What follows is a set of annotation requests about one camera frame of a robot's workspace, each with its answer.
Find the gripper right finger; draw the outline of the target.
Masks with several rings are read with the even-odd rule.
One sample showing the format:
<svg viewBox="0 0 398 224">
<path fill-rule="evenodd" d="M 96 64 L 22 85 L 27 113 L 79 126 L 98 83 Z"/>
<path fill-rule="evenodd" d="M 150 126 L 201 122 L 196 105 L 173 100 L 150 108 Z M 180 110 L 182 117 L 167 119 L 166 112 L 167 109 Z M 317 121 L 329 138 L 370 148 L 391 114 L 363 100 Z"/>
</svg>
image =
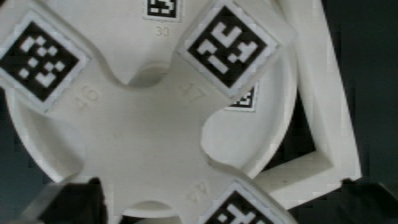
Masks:
<svg viewBox="0 0 398 224">
<path fill-rule="evenodd" d="M 398 182 L 357 182 L 347 179 L 340 215 L 345 224 L 398 224 Z"/>
</svg>

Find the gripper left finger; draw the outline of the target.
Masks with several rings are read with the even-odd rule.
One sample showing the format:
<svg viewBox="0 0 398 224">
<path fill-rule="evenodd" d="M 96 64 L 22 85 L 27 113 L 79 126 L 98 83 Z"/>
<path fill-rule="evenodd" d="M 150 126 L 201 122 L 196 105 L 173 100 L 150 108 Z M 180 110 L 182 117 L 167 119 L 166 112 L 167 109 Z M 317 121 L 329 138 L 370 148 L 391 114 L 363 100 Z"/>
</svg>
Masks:
<svg viewBox="0 0 398 224">
<path fill-rule="evenodd" d="M 15 224 L 109 224 L 102 181 L 52 183 L 34 198 Z"/>
</svg>

